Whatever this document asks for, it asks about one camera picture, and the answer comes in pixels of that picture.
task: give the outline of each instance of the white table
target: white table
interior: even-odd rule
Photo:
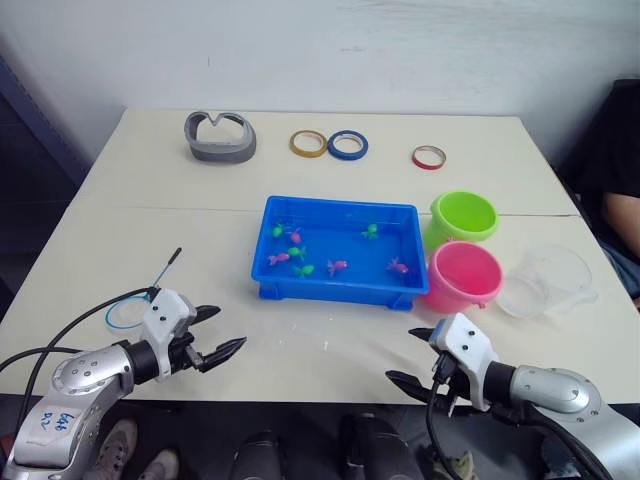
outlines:
[[[440,193],[471,190],[501,214],[578,213],[516,117],[250,112],[243,115],[257,132],[255,156],[221,166],[192,157],[183,133],[189,113],[127,110],[75,202],[262,211],[269,195],[292,195],[410,203],[426,213]],[[369,152],[355,162],[328,152],[300,157],[289,150],[289,138],[302,129],[327,137],[357,130],[369,140]],[[228,138],[233,131],[218,133],[204,138]],[[444,168],[413,165],[411,152],[422,144],[446,152]]]
[[[263,400],[412,403],[384,376],[402,370],[430,383],[434,352],[408,335],[439,315],[307,300],[260,300],[250,265],[259,212],[75,205],[65,214],[0,325],[2,357],[46,344],[72,318],[126,290],[148,285],[176,246],[184,251],[162,282],[194,304],[219,304],[215,320],[193,328],[206,352],[248,337],[228,363],[202,375],[149,382],[132,397],[176,400]],[[423,224],[428,220],[422,216]],[[589,264],[599,299],[569,313],[523,321],[497,306],[471,308],[505,363],[578,371],[610,403],[640,401],[640,318],[579,217],[512,217],[485,245],[505,269],[524,249],[570,241]],[[96,315],[61,345],[98,348],[117,339]],[[60,356],[47,361],[43,393]],[[0,375],[0,391],[21,393],[33,361]]]

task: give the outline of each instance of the white wall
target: white wall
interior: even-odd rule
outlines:
[[[0,52],[88,161],[125,106],[516,114],[554,160],[640,73],[639,4],[0,0]]]

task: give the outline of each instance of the pink bucket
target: pink bucket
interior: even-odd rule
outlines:
[[[502,269],[484,248],[469,242],[449,242],[431,255],[429,293],[425,303],[440,313],[456,313],[470,305],[484,308],[502,287]]]

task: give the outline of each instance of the pink toy fish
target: pink toy fish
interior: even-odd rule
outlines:
[[[407,267],[404,263],[400,263],[398,257],[391,260],[389,265],[387,265],[387,270],[393,270],[398,273],[408,273],[409,267]]]
[[[347,268],[347,262],[346,260],[336,260],[333,263],[329,261],[327,267],[329,268],[329,276],[333,277],[336,272]]]
[[[289,234],[289,239],[295,243],[296,245],[299,245],[302,243],[302,237],[300,236],[300,234],[298,233],[298,230],[300,230],[299,228],[296,228],[293,232],[291,232]]]
[[[279,253],[278,255],[269,255],[267,259],[269,260],[269,266],[273,267],[276,263],[286,262],[291,257],[288,253]]]

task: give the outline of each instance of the person's arm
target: person's arm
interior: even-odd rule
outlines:
[[[640,258],[640,198],[607,193],[604,196],[604,219]]]

